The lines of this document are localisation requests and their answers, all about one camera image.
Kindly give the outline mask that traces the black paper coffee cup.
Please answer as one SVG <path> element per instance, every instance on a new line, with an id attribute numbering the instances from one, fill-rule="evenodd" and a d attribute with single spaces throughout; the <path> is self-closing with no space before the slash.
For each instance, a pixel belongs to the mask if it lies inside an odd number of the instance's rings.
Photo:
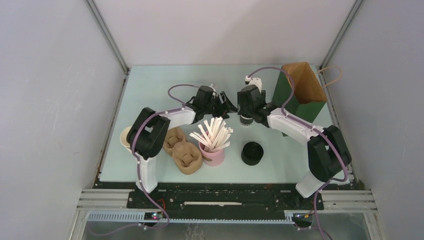
<path id="1" fill-rule="evenodd" d="M 239 115 L 239 121 L 243 126 L 251 126 L 254 122 L 253 118 L 245 117 L 243 115 Z"/>

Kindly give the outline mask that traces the green paper bag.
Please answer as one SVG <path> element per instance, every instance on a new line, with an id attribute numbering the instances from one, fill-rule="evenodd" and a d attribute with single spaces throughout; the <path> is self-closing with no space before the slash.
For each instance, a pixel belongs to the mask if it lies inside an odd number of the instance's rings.
<path id="1" fill-rule="evenodd" d="M 289 113 L 309 123 L 313 123 L 327 102 L 327 96 L 314 70 L 312 70 L 307 62 L 285 64 L 281 69 L 287 72 L 293 79 L 294 93 L 291 96 L 291 82 L 281 72 L 278 76 L 271 101 L 278 107 L 282 107 L 283 103 L 289 100 L 284 107 Z"/>

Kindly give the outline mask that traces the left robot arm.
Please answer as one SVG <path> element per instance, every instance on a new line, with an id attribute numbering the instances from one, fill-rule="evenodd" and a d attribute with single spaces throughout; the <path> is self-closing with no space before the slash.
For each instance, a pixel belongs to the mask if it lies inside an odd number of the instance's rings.
<path id="1" fill-rule="evenodd" d="M 227 119 L 237 107 L 224 92 L 217 93 L 211 86 L 197 87 L 197 93 L 181 106 L 154 111 L 142 109 L 132 126 L 120 136 L 121 144 L 135 157 L 136 186 L 142 190 L 138 201 L 145 208 L 153 208 L 158 202 L 158 194 L 153 190 L 158 186 L 156 177 L 156 155 L 161 151 L 169 129 L 199 122 L 206 115 Z"/>

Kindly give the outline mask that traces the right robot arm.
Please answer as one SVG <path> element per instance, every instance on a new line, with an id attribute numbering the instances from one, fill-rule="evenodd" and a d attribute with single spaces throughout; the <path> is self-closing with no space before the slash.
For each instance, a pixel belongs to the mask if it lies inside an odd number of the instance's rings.
<path id="1" fill-rule="evenodd" d="M 322 190 L 329 182 L 348 179 L 347 166 L 352 157 L 340 129 L 334 125 L 321 127 L 289 113 L 273 102 L 266 102 L 265 91 L 255 85 L 247 85 L 237 93 L 240 116 L 253 119 L 267 128 L 280 131 L 307 147 L 308 172 L 291 194 L 291 204 L 304 209 L 311 202 L 311 195 Z"/>

